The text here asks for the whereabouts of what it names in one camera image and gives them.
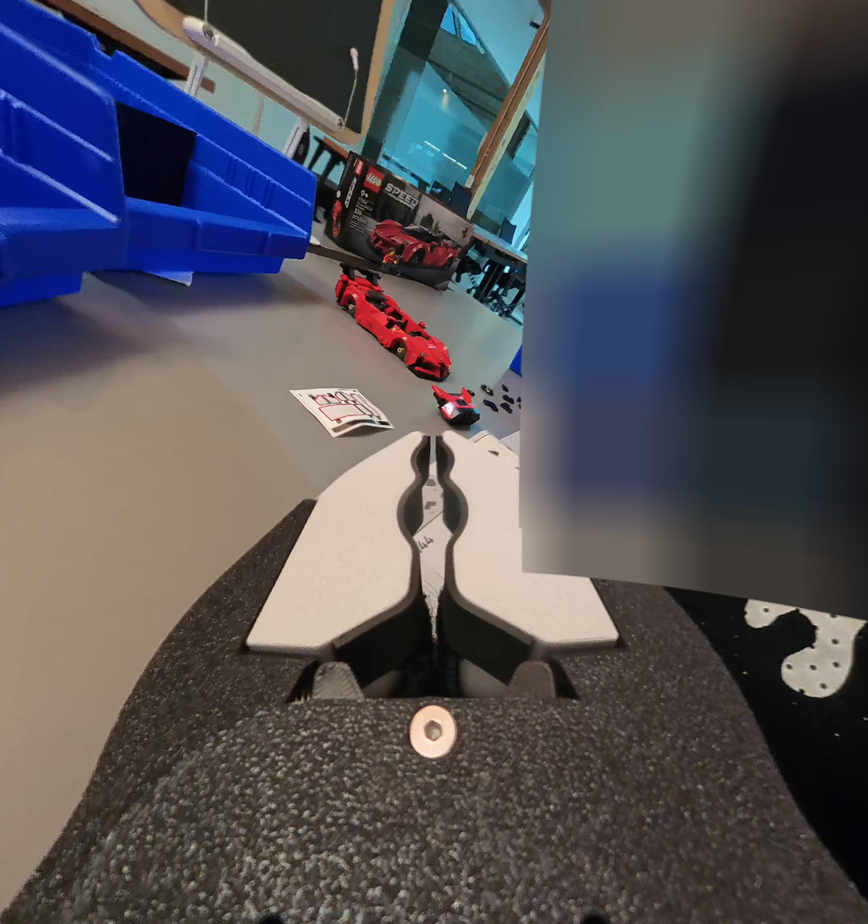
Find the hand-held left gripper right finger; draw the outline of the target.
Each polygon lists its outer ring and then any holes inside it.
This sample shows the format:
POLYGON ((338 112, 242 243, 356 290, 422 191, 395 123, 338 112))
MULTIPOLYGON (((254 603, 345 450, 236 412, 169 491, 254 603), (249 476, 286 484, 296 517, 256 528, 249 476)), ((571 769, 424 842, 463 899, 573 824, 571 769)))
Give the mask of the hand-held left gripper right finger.
POLYGON ((546 659, 617 645, 588 578, 523 570, 519 464, 457 433, 436 439, 450 530, 439 636, 461 659, 546 659))

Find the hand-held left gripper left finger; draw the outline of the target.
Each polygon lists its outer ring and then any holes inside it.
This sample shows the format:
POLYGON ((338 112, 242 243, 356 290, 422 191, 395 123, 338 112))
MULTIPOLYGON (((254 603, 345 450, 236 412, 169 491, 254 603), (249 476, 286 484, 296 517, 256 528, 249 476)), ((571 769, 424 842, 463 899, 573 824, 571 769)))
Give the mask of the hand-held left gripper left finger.
POLYGON ((319 659, 405 659, 430 630, 415 535, 430 437, 408 433, 318 497, 246 646, 319 659))

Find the red lego subassembly with clear piece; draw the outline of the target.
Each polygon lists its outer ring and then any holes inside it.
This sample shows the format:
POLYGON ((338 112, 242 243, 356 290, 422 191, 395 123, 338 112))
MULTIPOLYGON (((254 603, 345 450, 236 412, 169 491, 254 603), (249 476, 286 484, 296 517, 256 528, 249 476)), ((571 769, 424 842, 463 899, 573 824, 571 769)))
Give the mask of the red lego subassembly with clear piece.
POLYGON ((480 413, 473 403, 473 393, 462 387, 459 393, 450 393, 438 385, 431 387, 438 404, 440 417, 454 427, 470 427, 479 422, 480 413))

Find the red lego sports car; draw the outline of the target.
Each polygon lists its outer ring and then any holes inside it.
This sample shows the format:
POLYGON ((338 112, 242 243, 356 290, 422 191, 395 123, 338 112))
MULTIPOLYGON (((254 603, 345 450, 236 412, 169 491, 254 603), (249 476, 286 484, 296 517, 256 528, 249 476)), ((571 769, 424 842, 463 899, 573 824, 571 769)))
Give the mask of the red lego sports car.
POLYGON ((341 270, 335 286, 340 308, 413 374, 434 382, 445 381, 451 371, 448 347, 423 321, 415 321, 384 291, 381 275, 345 262, 341 263, 341 270))

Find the lego instruction booklet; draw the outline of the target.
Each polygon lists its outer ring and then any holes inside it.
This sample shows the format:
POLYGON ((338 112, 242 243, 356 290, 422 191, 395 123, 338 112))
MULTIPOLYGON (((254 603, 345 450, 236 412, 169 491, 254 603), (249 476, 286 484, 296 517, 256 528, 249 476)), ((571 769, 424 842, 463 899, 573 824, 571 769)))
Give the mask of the lego instruction booklet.
POLYGON ((451 559, 454 578, 458 590, 473 592, 472 602, 501 602, 523 571, 518 457, 488 433, 469 440, 453 433, 445 436, 453 463, 449 475, 459 494, 446 496, 433 459, 422 489, 422 523, 414 536, 432 616, 444 588, 447 546, 454 535, 459 537, 451 559))

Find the lego sticker sheet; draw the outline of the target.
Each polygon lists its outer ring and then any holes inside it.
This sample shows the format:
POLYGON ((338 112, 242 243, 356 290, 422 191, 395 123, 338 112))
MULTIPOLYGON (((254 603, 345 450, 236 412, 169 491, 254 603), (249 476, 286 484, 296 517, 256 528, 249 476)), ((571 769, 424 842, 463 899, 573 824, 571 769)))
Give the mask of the lego sticker sheet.
POLYGON ((387 415, 356 388, 291 389, 290 394, 332 437, 362 428, 383 431, 394 428, 387 415))

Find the lego set cardboard box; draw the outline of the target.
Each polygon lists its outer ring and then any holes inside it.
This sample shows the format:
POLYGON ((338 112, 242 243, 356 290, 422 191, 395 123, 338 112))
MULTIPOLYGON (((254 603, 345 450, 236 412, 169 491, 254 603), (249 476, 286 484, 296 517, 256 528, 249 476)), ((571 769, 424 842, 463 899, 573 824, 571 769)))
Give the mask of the lego set cardboard box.
POLYGON ((384 271, 443 289, 473 240, 461 214, 356 153, 350 153, 326 213, 326 235, 342 249, 384 271), (398 251, 398 265, 382 265, 398 251))

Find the long wooden office desk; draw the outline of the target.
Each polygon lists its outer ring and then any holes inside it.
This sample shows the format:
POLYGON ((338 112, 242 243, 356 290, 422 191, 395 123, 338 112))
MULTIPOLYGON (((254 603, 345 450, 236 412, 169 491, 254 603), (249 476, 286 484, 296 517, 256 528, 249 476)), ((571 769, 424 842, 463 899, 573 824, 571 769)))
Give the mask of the long wooden office desk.
POLYGON ((523 311, 527 256, 519 248, 474 225, 475 250, 484 257, 482 272, 467 293, 497 316, 514 319, 523 311))

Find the wooden pillar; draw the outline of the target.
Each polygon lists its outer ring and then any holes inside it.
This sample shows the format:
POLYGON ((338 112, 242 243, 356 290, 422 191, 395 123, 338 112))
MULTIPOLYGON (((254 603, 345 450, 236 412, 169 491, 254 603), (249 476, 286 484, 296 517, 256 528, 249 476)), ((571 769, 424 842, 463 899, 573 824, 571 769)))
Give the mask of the wooden pillar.
POLYGON ((472 219, 475 210, 493 178, 500 158, 507 151, 511 137, 534 95, 536 85, 543 77, 548 45, 550 6, 544 7, 544 16, 536 35, 523 59, 517 75, 506 94, 498 114, 479 146, 474 167, 465 182, 470 191, 466 216, 472 219))

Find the black bin divider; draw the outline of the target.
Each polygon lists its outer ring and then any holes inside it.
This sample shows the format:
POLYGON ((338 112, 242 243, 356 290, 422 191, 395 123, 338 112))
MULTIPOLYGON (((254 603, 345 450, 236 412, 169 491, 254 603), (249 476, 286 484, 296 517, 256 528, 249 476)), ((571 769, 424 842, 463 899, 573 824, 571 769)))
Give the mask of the black bin divider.
POLYGON ((126 103, 116 116, 126 197, 181 206, 197 134, 126 103))

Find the white stand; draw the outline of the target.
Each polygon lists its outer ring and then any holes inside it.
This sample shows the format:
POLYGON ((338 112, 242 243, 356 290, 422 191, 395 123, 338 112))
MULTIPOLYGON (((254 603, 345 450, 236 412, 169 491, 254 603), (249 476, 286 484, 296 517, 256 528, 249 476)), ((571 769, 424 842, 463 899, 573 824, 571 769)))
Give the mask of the white stand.
POLYGON ((181 19, 181 28, 186 39, 204 56, 231 70, 255 90, 296 113, 309 124, 328 133, 345 129, 342 116, 268 70, 241 45, 213 29, 204 20, 185 16, 181 19))

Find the black-topped wooden table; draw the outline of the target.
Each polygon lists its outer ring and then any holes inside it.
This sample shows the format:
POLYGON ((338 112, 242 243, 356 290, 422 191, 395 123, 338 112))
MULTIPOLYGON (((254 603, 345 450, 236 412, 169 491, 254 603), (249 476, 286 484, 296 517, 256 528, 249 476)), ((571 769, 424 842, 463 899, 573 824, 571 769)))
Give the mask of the black-topped wooden table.
MULTIPOLYGON (((354 147, 365 138, 382 83, 396 22, 392 1, 267 2, 39 2, 55 16, 97 38, 106 54, 123 52, 153 73, 186 81, 197 48, 181 28, 185 16, 206 20, 255 60, 339 116, 345 116, 353 70, 349 48, 359 54, 359 77, 345 129, 330 135, 354 147)), ((255 124, 255 103, 270 101, 240 76, 209 59, 199 98, 245 128, 255 124)))

